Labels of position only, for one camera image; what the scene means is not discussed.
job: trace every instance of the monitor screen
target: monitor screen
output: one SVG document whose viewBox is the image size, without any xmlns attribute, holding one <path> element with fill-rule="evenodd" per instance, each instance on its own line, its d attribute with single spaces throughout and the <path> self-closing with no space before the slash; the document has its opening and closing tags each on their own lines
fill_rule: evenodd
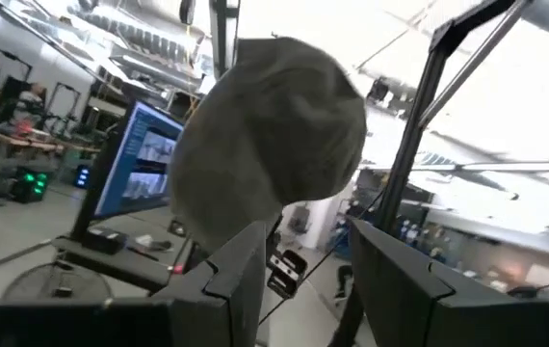
<svg viewBox="0 0 549 347">
<path fill-rule="evenodd" d="M 182 125 L 142 102 L 126 116 L 124 131 L 93 217 L 120 215 L 166 205 L 168 164 Z"/>
</svg>

